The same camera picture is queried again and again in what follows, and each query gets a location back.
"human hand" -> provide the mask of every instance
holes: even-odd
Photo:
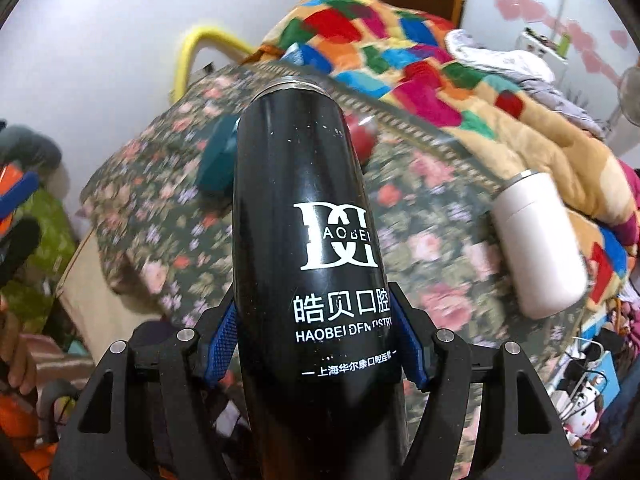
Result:
[[[9,367],[7,381],[26,396],[36,385],[36,364],[20,337],[20,321],[0,294],[0,360]]]

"yellow foam tube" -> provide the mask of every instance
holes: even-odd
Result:
[[[209,40],[213,43],[222,43],[232,49],[238,50],[247,56],[255,52],[255,48],[217,27],[194,27],[185,38],[180,56],[178,56],[178,66],[175,69],[173,102],[179,101],[187,91],[189,83],[189,69],[191,58],[196,45],[202,40]]]

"floral tablecloth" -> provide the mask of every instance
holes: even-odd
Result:
[[[217,306],[232,279],[231,215],[207,210],[194,185],[212,124],[239,113],[268,80],[306,72],[286,63],[224,68],[194,85],[114,154],[82,192],[110,283],[132,267],[178,326]],[[415,308],[476,344],[521,343],[543,380],[573,335],[582,304],[540,321],[518,314],[488,210],[501,181],[433,125],[322,79],[346,112],[373,115],[380,142],[365,172],[385,269]],[[227,384],[241,384],[236,359]],[[405,381],[410,436],[425,395]],[[454,478],[468,470],[481,389],[470,394]]]

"silver bolt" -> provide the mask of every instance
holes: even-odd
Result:
[[[504,349],[511,355],[517,355],[520,353],[520,345],[515,341],[507,341],[504,344]]]
[[[195,335],[196,333],[191,328],[183,328],[178,332],[178,339],[180,341],[191,341]]]
[[[111,343],[109,350],[111,350],[111,353],[113,354],[121,354],[124,352],[124,349],[126,347],[127,344],[124,341],[116,341],[114,343]]]
[[[443,343],[450,343],[453,341],[453,332],[448,328],[441,328],[436,332],[436,337]]]

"white tumbler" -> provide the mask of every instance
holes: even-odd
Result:
[[[492,216],[524,316],[552,316],[583,297],[586,268],[548,174],[527,170],[511,179],[496,197]]]

